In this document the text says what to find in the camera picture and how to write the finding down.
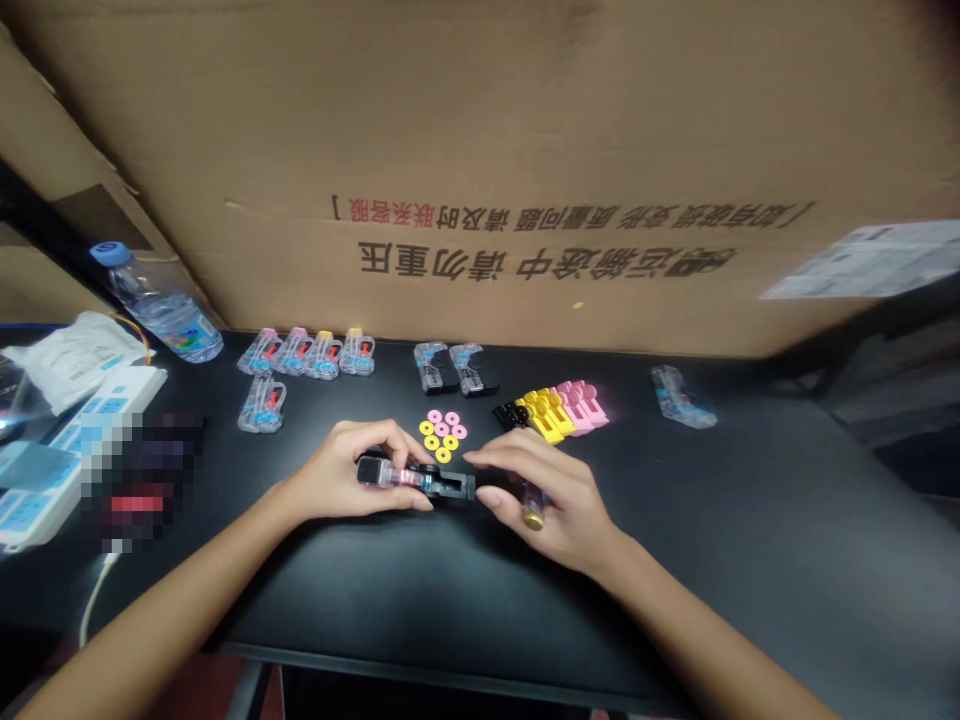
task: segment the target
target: white plastic bag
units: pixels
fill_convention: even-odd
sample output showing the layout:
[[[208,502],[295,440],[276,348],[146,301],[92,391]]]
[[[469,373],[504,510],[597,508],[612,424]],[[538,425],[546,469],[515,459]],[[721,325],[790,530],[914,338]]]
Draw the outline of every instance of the white plastic bag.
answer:
[[[30,347],[4,348],[0,355],[26,371],[54,415],[95,391],[114,368],[145,358],[141,343],[95,312],[82,312],[70,327],[55,330]]]

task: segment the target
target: charging cable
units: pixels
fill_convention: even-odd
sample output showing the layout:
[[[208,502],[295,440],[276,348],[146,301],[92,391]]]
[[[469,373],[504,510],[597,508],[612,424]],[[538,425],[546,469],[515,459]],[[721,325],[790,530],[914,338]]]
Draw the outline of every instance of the charging cable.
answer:
[[[97,578],[97,584],[93,586],[93,592],[90,593],[90,599],[87,600],[87,607],[83,610],[83,620],[80,621],[80,647],[87,644],[87,631],[90,628],[90,615],[93,614],[93,605],[97,601],[97,595],[100,594],[100,588],[103,587],[103,581],[107,578],[107,573],[114,563],[120,557],[120,553],[107,553],[103,558],[103,567],[100,568],[100,577]]]

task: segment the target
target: cardboard box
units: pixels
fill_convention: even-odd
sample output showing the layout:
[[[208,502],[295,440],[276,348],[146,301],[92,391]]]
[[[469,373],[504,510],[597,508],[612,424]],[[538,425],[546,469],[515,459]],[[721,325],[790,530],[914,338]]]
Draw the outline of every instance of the cardboard box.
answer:
[[[899,0],[4,9],[236,328],[762,357],[876,302],[781,278],[960,211]]]
[[[0,89],[8,106],[0,113],[0,157],[89,245],[124,242],[145,261],[168,263],[205,302],[203,290],[116,169],[3,30],[0,26]],[[29,239],[0,223],[0,322],[70,323],[83,310],[112,312]]]

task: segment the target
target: white power strip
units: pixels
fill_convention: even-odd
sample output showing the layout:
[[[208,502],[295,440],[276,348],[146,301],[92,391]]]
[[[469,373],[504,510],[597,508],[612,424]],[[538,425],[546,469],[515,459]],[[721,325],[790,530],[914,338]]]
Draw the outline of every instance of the white power strip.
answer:
[[[73,454],[73,461],[43,483],[43,492],[8,490],[0,497],[0,545],[13,553],[48,542],[80,502],[81,478],[103,468],[104,459],[120,452],[119,443],[146,410],[167,379],[155,367],[127,367],[114,371],[80,412],[49,443]]]

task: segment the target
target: hand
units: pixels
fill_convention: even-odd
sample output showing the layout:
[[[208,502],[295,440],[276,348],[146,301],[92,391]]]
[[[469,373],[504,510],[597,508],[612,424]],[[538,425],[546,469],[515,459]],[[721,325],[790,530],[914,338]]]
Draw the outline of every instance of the hand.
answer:
[[[607,515],[593,473],[586,463],[560,452],[530,428],[511,430],[463,459],[479,467],[516,473],[550,496],[542,530],[523,523],[520,502],[490,485],[477,499],[537,552],[572,570],[595,577],[628,541]]]
[[[357,458],[379,445],[398,468],[407,457],[422,464],[433,458],[394,420],[359,423],[342,420],[296,473],[278,487],[299,521],[354,517],[384,510],[430,511],[426,495],[411,487],[377,488],[357,482]]]

